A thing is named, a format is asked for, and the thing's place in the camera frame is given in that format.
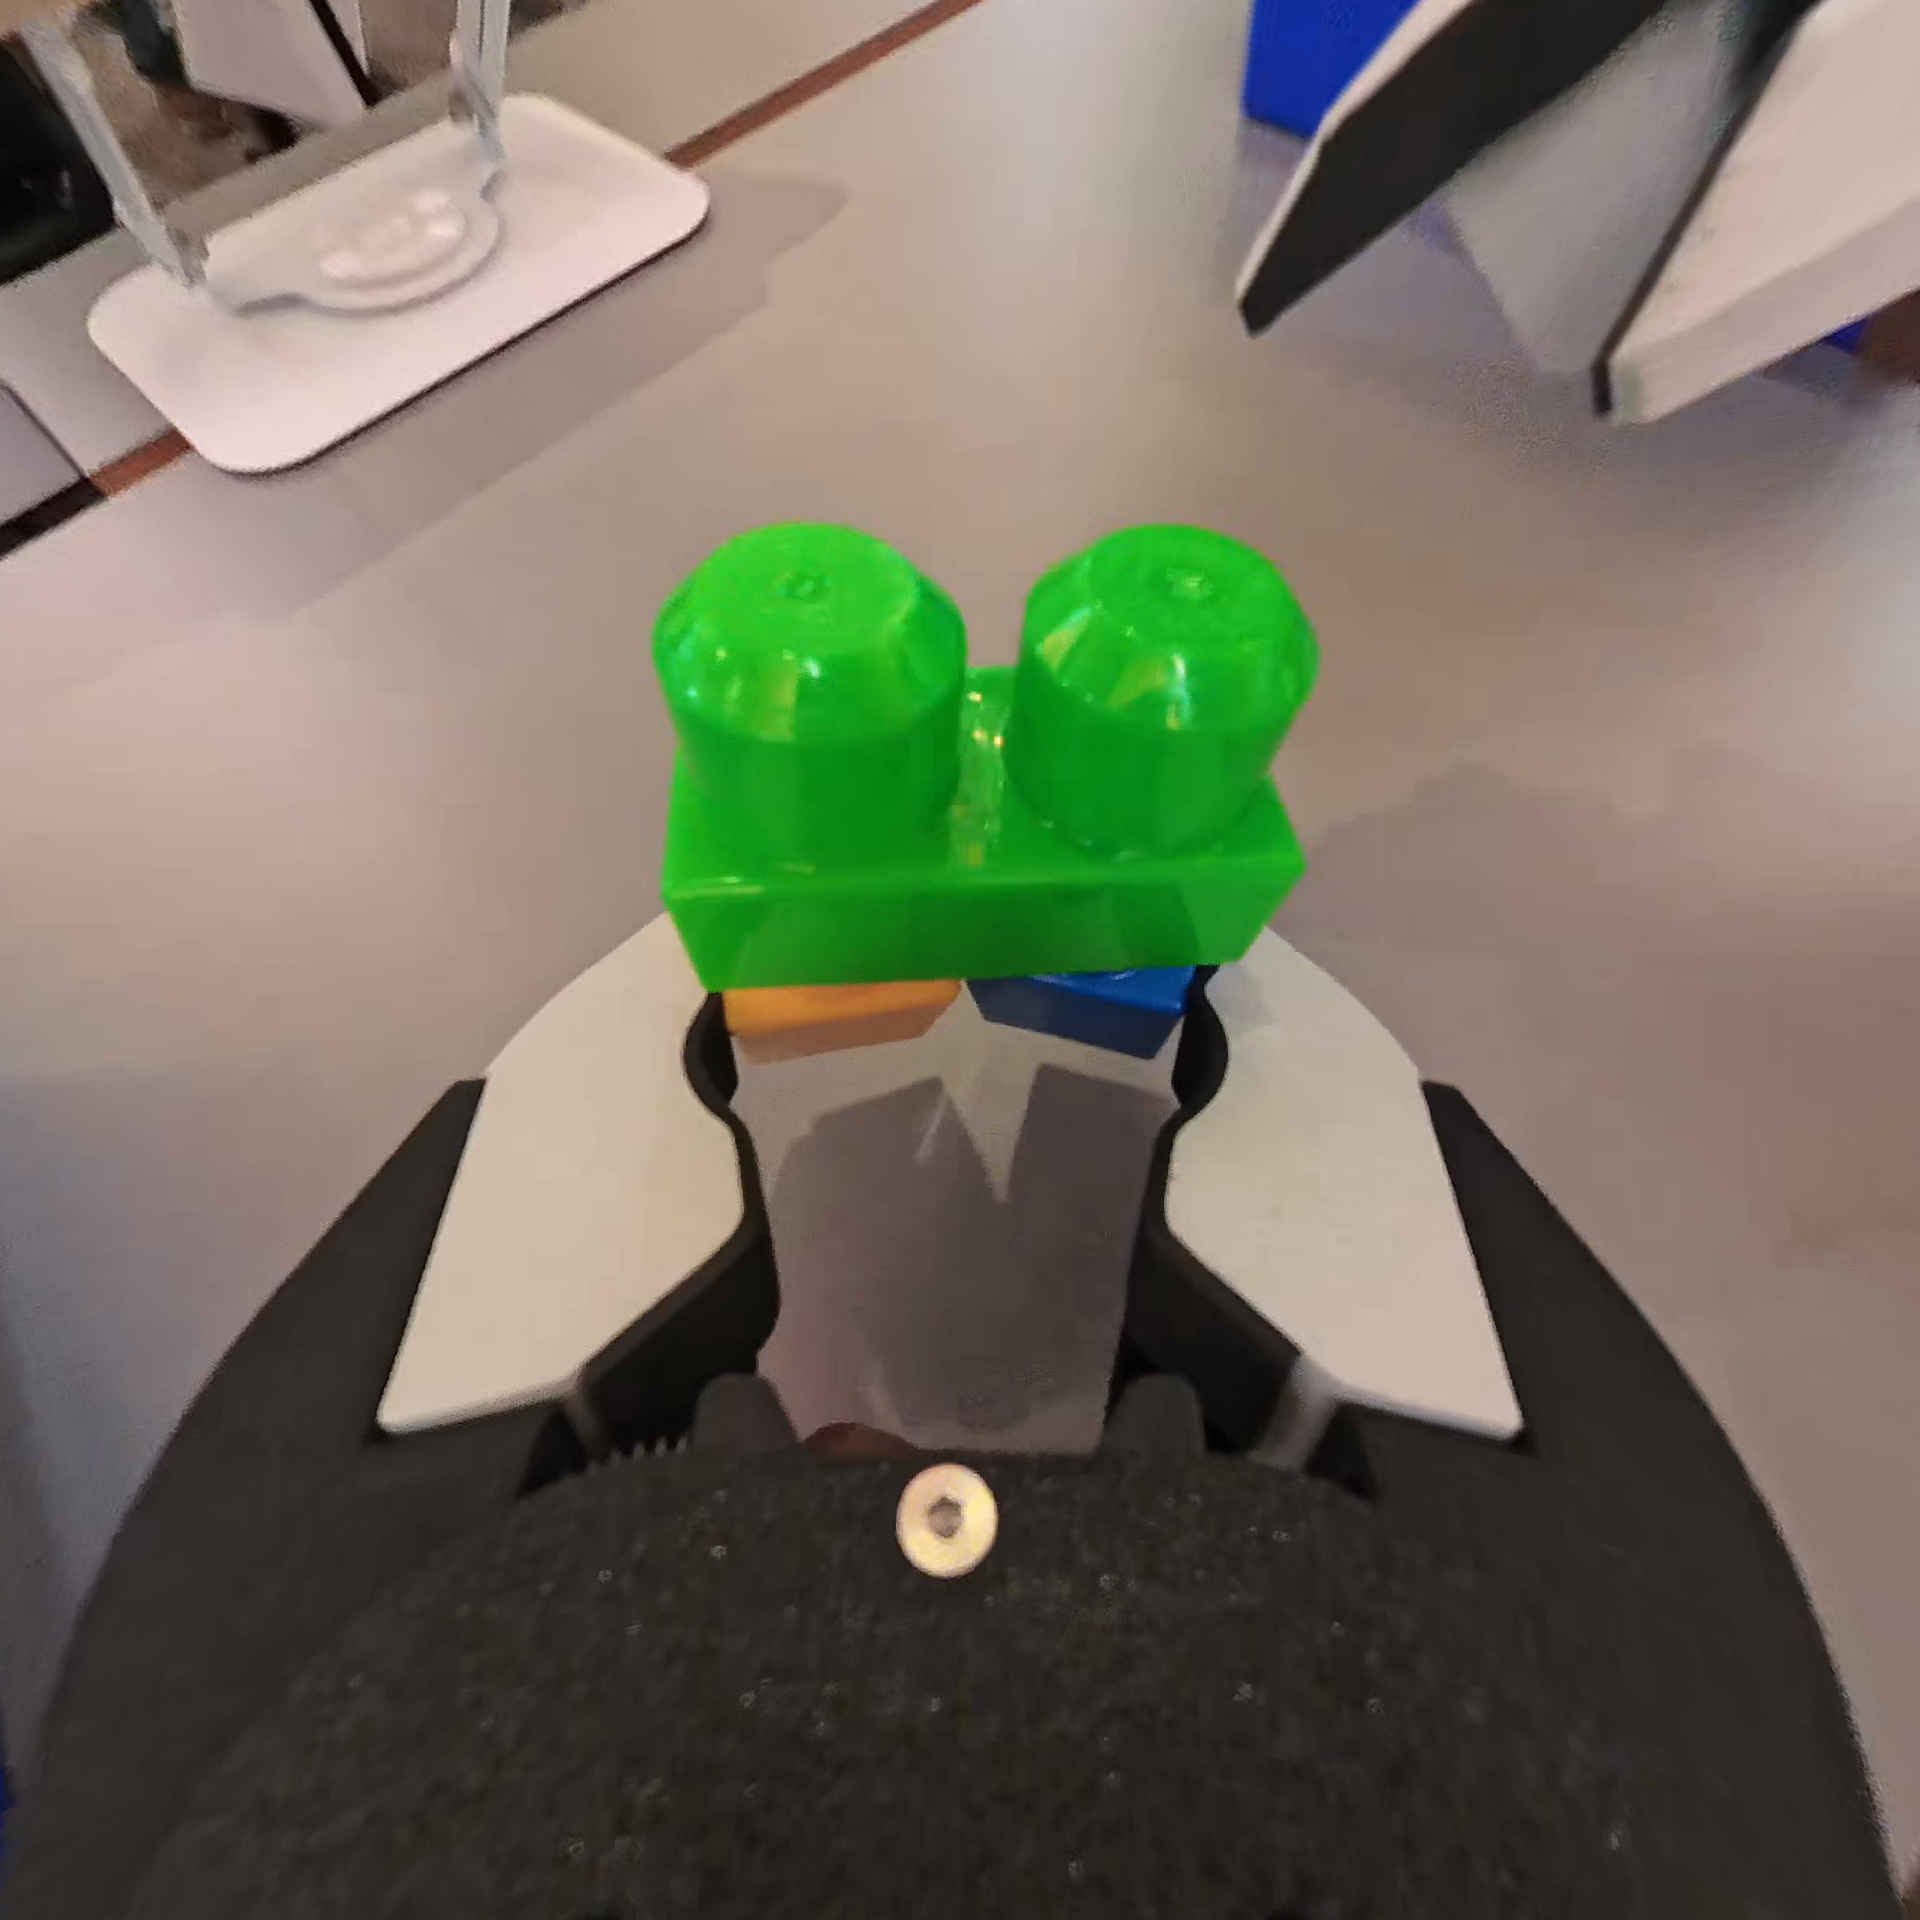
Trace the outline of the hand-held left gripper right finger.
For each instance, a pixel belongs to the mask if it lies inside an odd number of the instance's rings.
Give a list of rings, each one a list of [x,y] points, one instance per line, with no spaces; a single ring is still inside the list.
[[[1511,1442],[1520,1402],[1419,1070],[1274,929],[1187,991],[1135,1224],[1135,1372],[1211,1447],[1308,1457],[1343,1411]]]

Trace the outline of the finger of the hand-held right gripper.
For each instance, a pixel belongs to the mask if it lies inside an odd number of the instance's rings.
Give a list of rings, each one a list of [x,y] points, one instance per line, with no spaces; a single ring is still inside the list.
[[[1660,422],[1917,291],[1917,2],[1812,2],[1593,364]]]
[[[1537,368],[1606,375],[1769,51],[1769,2],[1415,2],[1247,250],[1240,327],[1432,206]]]

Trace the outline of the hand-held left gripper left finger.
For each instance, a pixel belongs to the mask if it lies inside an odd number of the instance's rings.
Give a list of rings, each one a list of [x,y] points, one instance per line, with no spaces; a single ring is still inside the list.
[[[493,1059],[379,1400],[424,1432],[560,1407],[615,1447],[683,1432],[779,1315],[723,1005],[669,917]]]

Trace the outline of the blue toy building block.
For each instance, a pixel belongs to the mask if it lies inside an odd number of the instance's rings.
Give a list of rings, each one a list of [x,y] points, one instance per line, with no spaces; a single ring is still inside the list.
[[[976,976],[976,1013],[1002,1029],[1151,1060],[1181,1026],[1195,965],[1120,974]]]

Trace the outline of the yellow toy building block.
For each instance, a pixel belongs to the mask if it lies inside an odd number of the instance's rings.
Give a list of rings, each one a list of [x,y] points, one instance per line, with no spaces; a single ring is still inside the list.
[[[726,989],[723,1008],[736,1053],[779,1064],[828,1050],[925,1039],[955,1002],[963,983],[871,979],[834,985]]]

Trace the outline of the green toy building block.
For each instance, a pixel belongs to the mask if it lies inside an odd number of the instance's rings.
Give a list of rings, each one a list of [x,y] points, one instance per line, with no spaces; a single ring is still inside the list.
[[[1323,649],[1186,523],[1047,563],[1016,658],[888,542],[770,523],[662,599],[661,893],[709,991],[1220,965],[1303,877],[1275,789]]]

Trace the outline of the blue plastic bin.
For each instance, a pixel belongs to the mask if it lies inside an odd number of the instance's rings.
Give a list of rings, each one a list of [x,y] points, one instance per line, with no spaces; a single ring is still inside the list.
[[[1253,2],[1240,115],[1308,137],[1415,2]]]

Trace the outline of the white book stand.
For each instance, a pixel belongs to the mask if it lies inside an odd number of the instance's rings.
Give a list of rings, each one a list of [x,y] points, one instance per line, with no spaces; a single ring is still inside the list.
[[[460,2],[441,119],[182,235],[99,100],[72,7],[7,14],[147,259],[93,300],[88,335],[225,474],[312,459],[709,217],[698,176],[506,90],[508,2]]]

